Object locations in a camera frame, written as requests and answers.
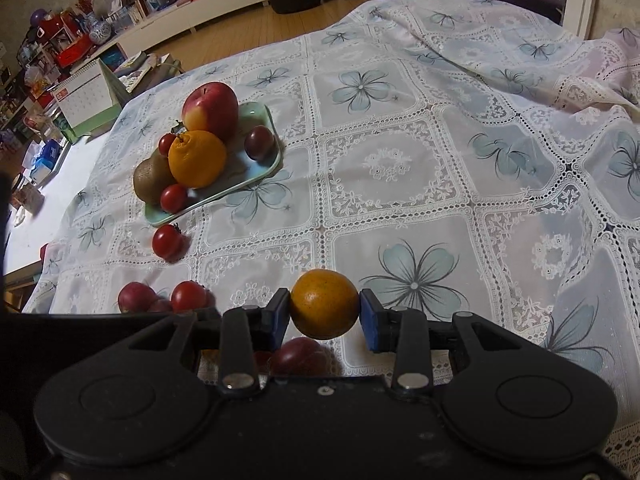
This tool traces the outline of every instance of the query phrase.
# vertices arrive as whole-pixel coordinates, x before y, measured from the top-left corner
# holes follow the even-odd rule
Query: table
[[[26,213],[24,221],[16,227],[11,227],[10,222],[11,232],[4,251],[6,285],[30,280],[42,271],[40,248],[53,240],[69,203],[86,186],[109,134],[82,137],[69,149],[58,174],[40,190],[45,199],[38,214]]]

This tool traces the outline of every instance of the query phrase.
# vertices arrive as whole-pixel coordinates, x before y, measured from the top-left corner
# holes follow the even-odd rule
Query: kiwi
[[[142,202],[151,205],[158,205],[165,188],[175,184],[169,161],[157,151],[140,162],[133,172],[133,191]]]

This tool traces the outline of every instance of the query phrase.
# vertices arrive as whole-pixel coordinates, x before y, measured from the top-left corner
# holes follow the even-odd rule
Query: orange
[[[186,187],[207,187],[225,169],[226,148],[214,134],[197,130],[177,136],[169,148],[169,169]]]
[[[339,272],[308,270],[291,289],[290,312],[293,323],[307,337],[333,339],[358,319],[358,291]]]

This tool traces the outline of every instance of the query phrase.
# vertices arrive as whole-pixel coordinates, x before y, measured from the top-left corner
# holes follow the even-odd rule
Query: tablecloth
[[[599,374],[619,405],[604,455],[636,473],[639,66],[628,28],[581,41],[494,0],[373,0],[192,70],[124,108],[27,311],[115,313],[132,280],[195,280],[223,311],[335,269],[385,306],[471,310]],[[213,80],[269,107],[284,164],[181,217],[190,248],[168,264],[132,172]],[[326,345],[334,373],[392,366],[357,325]],[[434,366],[450,376],[446,356]]]

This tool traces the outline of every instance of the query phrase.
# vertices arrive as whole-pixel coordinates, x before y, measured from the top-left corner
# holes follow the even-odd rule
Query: blue and white porcelain vase
[[[89,12],[86,16],[86,24],[89,29],[89,39],[96,45],[105,44],[111,37],[111,25],[98,20],[95,14]]]

